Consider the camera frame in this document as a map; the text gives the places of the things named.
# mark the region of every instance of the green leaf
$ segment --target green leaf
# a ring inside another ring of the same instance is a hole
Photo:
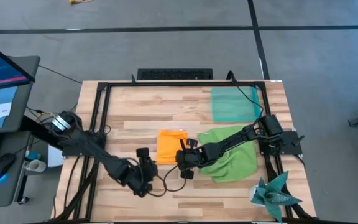
[[[270,202],[265,202],[265,206],[267,211],[275,218],[277,219],[280,223],[283,223],[283,220],[281,218],[281,210],[280,207],[278,206],[278,204],[276,203],[270,203]]]
[[[266,184],[262,178],[259,180],[258,187],[266,187]]]
[[[293,205],[302,202],[301,200],[292,197],[289,194],[277,193],[277,192],[267,193],[266,200],[268,200],[271,203],[278,203],[280,205]]]
[[[264,202],[264,198],[262,198],[260,195],[258,195],[256,192],[254,194],[254,197],[252,198],[251,200],[252,203],[256,203],[256,204],[259,204],[259,205],[264,205],[265,202]]]
[[[288,171],[274,178],[274,180],[272,180],[270,183],[266,185],[266,189],[269,192],[281,192],[281,189],[283,189],[283,186],[285,185],[287,178],[288,178]]]
[[[267,190],[263,187],[257,187],[256,192],[265,200],[265,195],[267,194]]]

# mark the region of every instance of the green cloth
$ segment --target green cloth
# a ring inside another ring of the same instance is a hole
[[[214,128],[198,135],[201,144],[219,142],[239,132],[243,126]],[[216,183],[241,180],[257,170],[254,142],[246,142],[223,154],[213,165],[200,169],[200,173],[211,176]]]

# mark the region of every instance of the butcher block tabletop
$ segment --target butcher block tabletop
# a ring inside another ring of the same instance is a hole
[[[294,128],[282,82],[266,80],[268,101],[284,130]],[[84,81],[76,114],[82,119],[84,130],[89,129],[98,81]],[[107,135],[106,151],[119,157],[136,159],[136,149],[148,147],[152,159],[156,158],[158,132],[162,129],[184,130],[189,138],[211,128],[248,125],[250,123],[214,122],[211,112],[211,89],[235,88],[232,86],[137,86],[113,87],[109,99],[106,125],[111,127]],[[263,106],[262,94],[259,103]],[[97,127],[101,119],[104,93],[101,97]],[[128,187],[121,187],[99,165],[96,191],[93,200],[92,222],[161,222],[161,221],[271,221],[274,218],[266,208],[250,203],[249,189],[262,177],[266,182],[264,158],[259,153],[257,141],[257,172],[236,182],[217,184],[195,168],[193,180],[187,180],[183,190],[167,192],[163,197],[146,195],[140,198]],[[289,171],[287,187],[291,194],[302,200],[300,205],[309,215],[315,216],[308,180],[303,164],[291,155],[281,156],[284,171]],[[57,214],[63,211],[68,178],[76,157],[67,157],[56,194]],[[78,189],[83,158],[78,161],[68,191],[68,202]],[[173,166],[159,165],[158,173],[164,176]],[[180,172],[175,169],[167,177],[169,189],[183,185]],[[153,193],[163,192],[161,180],[152,182]],[[80,218],[85,217],[88,192],[85,193]]]

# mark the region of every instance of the cup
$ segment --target cup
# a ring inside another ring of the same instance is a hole
[[[39,161],[38,159],[34,159],[33,161],[29,162],[29,165],[25,169],[28,171],[43,172],[46,168],[46,163]]]

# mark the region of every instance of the black keyboard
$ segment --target black keyboard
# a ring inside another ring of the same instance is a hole
[[[138,69],[138,80],[212,80],[212,69]]]

